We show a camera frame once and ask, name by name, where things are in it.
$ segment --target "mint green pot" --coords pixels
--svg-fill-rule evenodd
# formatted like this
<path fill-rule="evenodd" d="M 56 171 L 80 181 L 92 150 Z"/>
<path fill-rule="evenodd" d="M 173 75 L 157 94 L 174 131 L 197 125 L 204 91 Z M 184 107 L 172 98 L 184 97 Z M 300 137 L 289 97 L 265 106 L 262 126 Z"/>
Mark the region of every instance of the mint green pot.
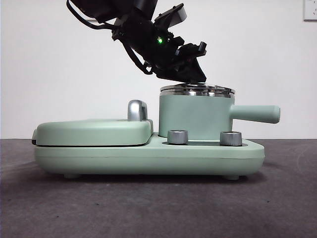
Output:
<path fill-rule="evenodd" d="M 278 106 L 236 106 L 232 95 L 202 95 L 161 93 L 159 136 L 167 137 L 169 130 L 187 130 L 190 140 L 217 140 L 222 131 L 232 131 L 233 119 L 267 123 L 278 123 L 280 119 Z"/>

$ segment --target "mint green appliance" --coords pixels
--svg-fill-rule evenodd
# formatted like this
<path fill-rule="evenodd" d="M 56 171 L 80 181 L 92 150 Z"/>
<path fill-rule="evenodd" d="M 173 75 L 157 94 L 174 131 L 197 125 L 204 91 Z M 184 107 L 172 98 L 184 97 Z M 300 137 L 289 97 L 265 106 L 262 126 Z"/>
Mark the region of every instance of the mint green appliance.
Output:
<path fill-rule="evenodd" d="M 159 133 L 147 105 L 133 100 L 127 119 L 49 122 L 35 129 L 35 160 L 50 173 L 219 175 L 256 173 L 264 147 L 232 131 L 233 119 L 277 123 L 277 106 L 236 106 L 234 90 L 205 84 L 161 89 Z"/>

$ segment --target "rubber foot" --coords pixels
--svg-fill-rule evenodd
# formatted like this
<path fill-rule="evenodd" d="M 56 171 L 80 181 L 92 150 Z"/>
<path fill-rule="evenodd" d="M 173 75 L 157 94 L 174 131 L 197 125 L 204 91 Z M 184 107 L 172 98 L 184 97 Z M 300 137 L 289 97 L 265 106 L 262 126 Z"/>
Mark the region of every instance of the rubber foot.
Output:
<path fill-rule="evenodd" d="M 224 175 L 222 176 L 224 179 L 226 180 L 238 180 L 239 179 L 239 176 L 238 175 L 232 175 L 232 176 L 227 176 L 227 175 Z"/>
<path fill-rule="evenodd" d="M 76 174 L 65 174 L 64 175 L 65 179 L 77 179 L 79 177 L 81 177 L 81 175 L 76 175 Z"/>

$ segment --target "silver knob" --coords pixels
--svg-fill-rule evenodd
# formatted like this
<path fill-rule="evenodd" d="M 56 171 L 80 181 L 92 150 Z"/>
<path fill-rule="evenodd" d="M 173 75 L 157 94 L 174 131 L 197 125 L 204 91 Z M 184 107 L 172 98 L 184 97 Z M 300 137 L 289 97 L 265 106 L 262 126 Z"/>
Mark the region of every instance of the silver knob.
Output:
<path fill-rule="evenodd" d="M 167 133 L 167 142 L 173 145 L 188 144 L 188 131 L 186 130 L 169 130 Z"/>
<path fill-rule="evenodd" d="M 223 131 L 220 133 L 220 145 L 241 146 L 242 134 L 238 131 Z"/>
<path fill-rule="evenodd" d="M 141 100 L 131 100 L 128 105 L 128 121 L 148 119 L 147 104 Z"/>

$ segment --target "appliance base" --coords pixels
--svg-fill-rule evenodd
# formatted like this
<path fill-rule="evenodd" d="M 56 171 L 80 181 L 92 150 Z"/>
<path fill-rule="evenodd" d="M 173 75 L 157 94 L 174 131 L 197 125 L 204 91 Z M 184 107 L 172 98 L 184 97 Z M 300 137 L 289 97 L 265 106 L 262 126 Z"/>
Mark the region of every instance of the appliance base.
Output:
<path fill-rule="evenodd" d="M 220 146 L 219 140 L 169 145 L 154 133 L 147 144 L 114 147 L 35 147 L 36 162 L 45 171 L 67 179 L 80 175 L 220 175 L 237 180 L 254 174 L 264 161 L 264 147 Z"/>

